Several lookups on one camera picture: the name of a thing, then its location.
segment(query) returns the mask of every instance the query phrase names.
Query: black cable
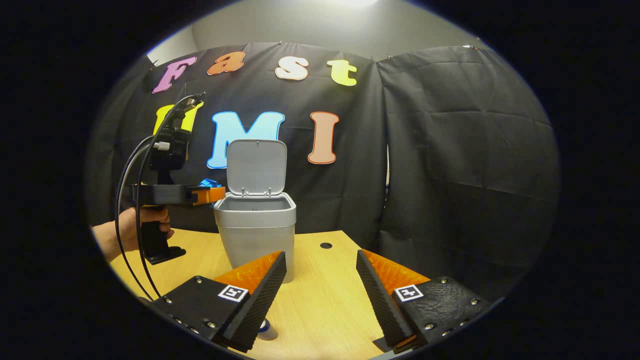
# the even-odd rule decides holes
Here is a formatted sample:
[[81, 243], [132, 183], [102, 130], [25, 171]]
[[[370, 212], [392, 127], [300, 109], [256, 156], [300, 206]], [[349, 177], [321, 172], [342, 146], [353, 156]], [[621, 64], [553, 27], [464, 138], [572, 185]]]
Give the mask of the black cable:
[[127, 265], [127, 268], [129, 269], [129, 272], [131, 273], [131, 275], [133, 276], [133, 279], [136, 281], [136, 283], [138, 283], [138, 286], [142, 289], [142, 291], [145, 293], [145, 295], [149, 298], [149, 300], [153, 301], [153, 299], [151, 298], [151, 296], [147, 293], [147, 291], [145, 290], [145, 288], [142, 286], [142, 284], [140, 283], [140, 280], [138, 280], [138, 278], [136, 277], [136, 274], [133, 272], [133, 269], [131, 268], [131, 265], [129, 264], [129, 261], [127, 260], [127, 256], [125, 255], [125, 251], [124, 251], [124, 247], [122, 246], [122, 239], [120, 238], [120, 197], [122, 196], [122, 185], [124, 184], [124, 182], [126, 181], [126, 174], [128, 173], [128, 168], [131, 166], [131, 163], [135, 160], [135, 158], [137, 157], [137, 153], [140, 152], [140, 149], [142, 148], [142, 146], [144, 145], [145, 142], [151, 140], [153, 138], [153, 136], [149, 136], [146, 139], [142, 140], [138, 146], [136, 146], [136, 149], [133, 150], [133, 152], [131, 153], [131, 155], [129, 156], [129, 159], [127, 160], [127, 162], [124, 165], [124, 168], [122, 169], [122, 174], [120, 175], [120, 182], [118, 183], [118, 188], [116, 189], [116, 210], [115, 210], [115, 215], [116, 215], [116, 220], [115, 220], [115, 225], [116, 225], [116, 237], [118, 238], [118, 246], [120, 246], [120, 253], [122, 254], [122, 258], [124, 259], [124, 263]]
[[[145, 164], [147, 163], [149, 154], [151, 153], [151, 148], [153, 148], [153, 146], [156, 144], [158, 134], [160, 133], [164, 125], [167, 123], [167, 121], [173, 116], [173, 112], [175, 111], [175, 109], [178, 108], [179, 106], [182, 106], [182, 103], [184, 101], [187, 101], [192, 98], [198, 99], [199, 97], [196, 95], [189, 95], [187, 97], [183, 97], [180, 101], [176, 102], [175, 105], [173, 105], [171, 110], [169, 110], [169, 112], [164, 117], [162, 124], [160, 124], [160, 126], [158, 127], [158, 130], [154, 134], [153, 140], [151, 141], [151, 146], [147, 149], [147, 151], [145, 151], [145, 157], [142, 159], [142, 166], [140, 167], [140, 172], [138, 174], [138, 186], [136, 189], [136, 228], [137, 229], [140, 229], [140, 188], [142, 187], [142, 173], [145, 169]], [[151, 274], [149, 273], [147, 262], [145, 261], [145, 255], [142, 249], [141, 231], [136, 231], [136, 234], [138, 235], [138, 248], [140, 249], [140, 261], [142, 261], [142, 267], [145, 269], [145, 274], [147, 275], [147, 279], [149, 279], [149, 283], [151, 284], [151, 287], [154, 289], [158, 297], [162, 297], [162, 295], [160, 295], [160, 292], [156, 288], [156, 284], [154, 284], [153, 279], [151, 279]]]

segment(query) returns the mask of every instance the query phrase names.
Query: black curtain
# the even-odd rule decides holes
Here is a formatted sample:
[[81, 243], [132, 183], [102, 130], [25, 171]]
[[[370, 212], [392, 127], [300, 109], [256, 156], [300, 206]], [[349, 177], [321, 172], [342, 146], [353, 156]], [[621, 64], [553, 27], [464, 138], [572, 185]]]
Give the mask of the black curtain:
[[487, 299], [534, 263], [556, 211], [549, 119], [493, 51], [438, 47], [378, 62], [390, 190], [376, 250]]
[[112, 189], [117, 186], [122, 171], [122, 166], [118, 168], [113, 164], [114, 158], [118, 157], [116, 148], [122, 141], [118, 126], [134, 93], [153, 67], [146, 56], [134, 62], [115, 83], [94, 122], [84, 164], [84, 200], [90, 226], [114, 220], [115, 193]]
[[[246, 54], [240, 69], [207, 75], [207, 69], [218, 57], [233, 51]], [[216, 124], [211, 119], [215, 113], [236, 112], [245, 131], [265, 111], [283, 113], [285, 120], [280, 124], [278, 139], [288, 149], [284, 191], [297, 205], [296, 233], [343, 230], [361, 247], [370, 247], [379, 229], [386, 179], [381, 82], [375, 64], [341, 51], [278, 43], [218, 47], [181, 56], [169, 63], [192, 56], [197, 57], [196, 62], [173, 80], [167, 91], [152, 94], [166, 71], [162, 65], [144, 75], [128, 101], [117, 99], [120, 101], [117, 106], [127, 103], [125, 111], [119, 120], [111, 117], [112, 122], [104, 125], [108, 130], [103, 130], [115, 132], [115, 139], [103, 142], [90, 156], [91, 159], [104, 156], [108, 150], [113, 153], [111, 187], [102, 186], [98, 190], [95, 184], [90, 184], [94, 191], [103, 194], [96, 206], [98, 202], [105, 207], [112, 202], [126, 159], [135, 146], [153, 132], [157, 109], [175, 104], [186, 95], [206, 91], [193, 125], [189, 159], [183, 169], [171, 174], [175, 183], [200, 184], [208, 178], [227, 185], [225, 168], [206, 166], [216, 133]], [[301, 81], [276, 77], [278, 61], [284, 56], [306, 58], [308, 77]], [[357, 80], [356, 85], [340, 85], [331, 78], [332, 68], [327, 61], [340, 59], [357, 68], [356, 72], [349, 73], [349, 77]], [[340, 118], [333, 132], [336, 160], [327, 165], [312, 164], [307, 159], [314, 145], [314, 122], [310, 118], [314, 111], [327, 111]], [[154, 176], [148, 171], [143, 181], [156, 183]], [[136, 177], [137, 173], [130, 174], [127, 183], [134, 183]], [[130, 201], [124, 201], [124, 206], [130, 205]], [[209, 206], [170, 207], [170, 213], [173, 227], [218, 232]]]

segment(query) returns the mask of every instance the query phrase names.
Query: letter m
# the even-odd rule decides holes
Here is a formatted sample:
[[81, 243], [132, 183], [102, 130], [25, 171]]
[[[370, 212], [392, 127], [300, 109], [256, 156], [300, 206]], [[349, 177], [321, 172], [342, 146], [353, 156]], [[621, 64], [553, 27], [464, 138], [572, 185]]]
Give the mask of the letter m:
[[245, 131], [238, 114], [224, 111], [214, 114], [211, 120], [216, 123], [216, 134], [213, 138], [213, 152], [207, 160], [209, 168], [227, 167], [227, 146], [237, 139], [277, 140], [280, 123], [284, 121], [284, 114], [274, 111], [261, 113], [255, 122]]

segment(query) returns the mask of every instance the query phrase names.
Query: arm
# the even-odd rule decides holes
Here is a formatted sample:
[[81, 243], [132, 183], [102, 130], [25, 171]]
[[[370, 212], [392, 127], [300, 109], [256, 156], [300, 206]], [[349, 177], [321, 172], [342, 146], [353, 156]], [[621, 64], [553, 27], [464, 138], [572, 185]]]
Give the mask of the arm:
[[[140, 222], [160, 221], [160, 230], [167, 233], [167, 239], [171, 238], [174, 231], [169, 224], [169, 210], [164, 207], [160, 211], [140, 209]], [[120, 214], [120, 239], [126, 252], [138, 249], [138, 235], [136, 233], [136, 209], [129, 208]], [[93, 236], [98, 242], [107, 262], [111, 262], [120, 255], [118, 238], [116, 237], [115, 221], [106, 222], [92, 227]]]

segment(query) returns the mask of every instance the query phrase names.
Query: gray wall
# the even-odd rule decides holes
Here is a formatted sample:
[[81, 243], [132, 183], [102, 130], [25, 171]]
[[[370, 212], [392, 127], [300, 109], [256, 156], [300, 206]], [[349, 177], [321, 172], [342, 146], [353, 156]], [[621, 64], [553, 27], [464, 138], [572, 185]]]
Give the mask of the gray wall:
[[[375, 60], [427, 47], [487, 48], [439, 16], [403, 0], [350, 5], [348, 0], [243, 0], [202, 17], [154, 49], [163, 59], [248, 42], [291, 42], [327, 47]], [[151, 61], [158, 59], [153, 54]], [[161, 60], [160, 65], [168, 60]]]
[[198, 51], [195, 41], [193, 41], [193, 33], [191, 25], [173, 34], [170, 38], [160, 43], [147, 53], [149, 60], [156, 63], [156, 66], [162, 65], [179, 56], [195, 53]]

